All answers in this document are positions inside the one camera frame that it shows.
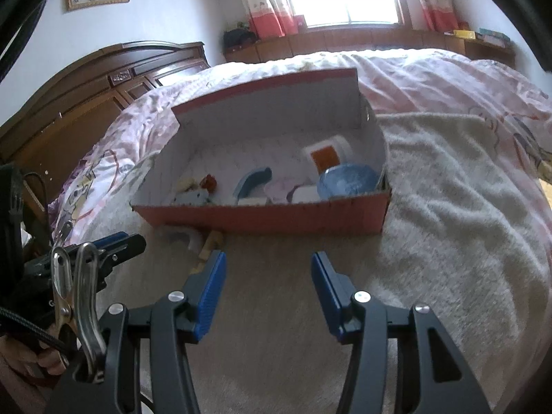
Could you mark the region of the person's left hand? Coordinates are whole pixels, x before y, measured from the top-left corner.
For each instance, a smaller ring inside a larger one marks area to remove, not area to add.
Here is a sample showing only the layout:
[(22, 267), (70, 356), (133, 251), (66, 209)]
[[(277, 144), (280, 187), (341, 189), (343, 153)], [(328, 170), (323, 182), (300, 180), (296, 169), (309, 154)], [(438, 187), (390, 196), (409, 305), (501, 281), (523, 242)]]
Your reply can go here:
[(55, 348), (40, 343), (38, 351), (9, 335), (1, 336), (1, 389), (20, 404), (44, 404), (51, 389), (46, 377), (60, 377), (67, 365)]

